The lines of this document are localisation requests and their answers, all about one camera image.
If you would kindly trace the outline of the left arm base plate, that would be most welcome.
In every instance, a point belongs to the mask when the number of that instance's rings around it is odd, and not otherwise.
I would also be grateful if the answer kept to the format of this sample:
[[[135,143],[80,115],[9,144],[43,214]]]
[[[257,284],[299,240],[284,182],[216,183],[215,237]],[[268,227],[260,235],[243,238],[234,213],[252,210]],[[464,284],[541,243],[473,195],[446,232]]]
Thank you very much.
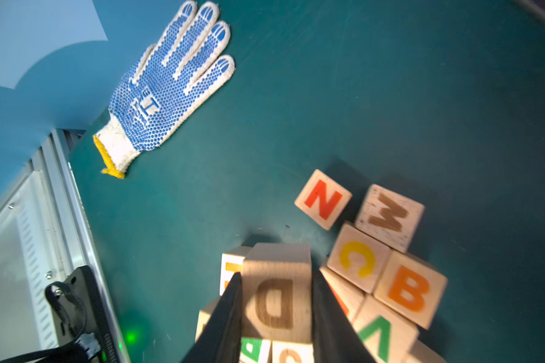
[[[94,272],[81,266],[63,282],[54,282],[45,289],[51,308],[57,341],[65,345],[77,334],[93,334],[101,351],[94,362],[118,362],[120,353],[113,341]]]

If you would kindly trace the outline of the brown letter D block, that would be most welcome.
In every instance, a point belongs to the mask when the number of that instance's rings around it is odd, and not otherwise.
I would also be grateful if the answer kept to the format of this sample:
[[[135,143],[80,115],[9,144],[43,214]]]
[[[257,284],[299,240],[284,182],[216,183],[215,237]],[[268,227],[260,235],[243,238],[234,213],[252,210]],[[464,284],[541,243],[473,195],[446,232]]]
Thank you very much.
[[[242,335],[311,343],[312,272],[309,246],[256,244],[241,272]]]

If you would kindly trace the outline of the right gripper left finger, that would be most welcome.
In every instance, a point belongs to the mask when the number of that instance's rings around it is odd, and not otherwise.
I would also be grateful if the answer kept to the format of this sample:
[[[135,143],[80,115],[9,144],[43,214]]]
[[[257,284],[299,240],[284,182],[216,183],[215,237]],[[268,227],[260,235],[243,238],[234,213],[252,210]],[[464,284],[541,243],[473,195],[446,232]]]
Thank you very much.
[[[234,273],[203,332],[182,362],[238,363],[242,337],[242,279]]]

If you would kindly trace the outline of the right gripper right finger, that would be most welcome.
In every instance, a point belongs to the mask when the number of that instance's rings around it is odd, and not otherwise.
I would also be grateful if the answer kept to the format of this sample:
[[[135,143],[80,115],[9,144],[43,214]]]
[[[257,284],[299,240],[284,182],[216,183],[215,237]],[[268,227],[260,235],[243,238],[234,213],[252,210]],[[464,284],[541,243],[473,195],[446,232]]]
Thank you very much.
[[[315,362],[375,362],[319,270],[312,286]]]

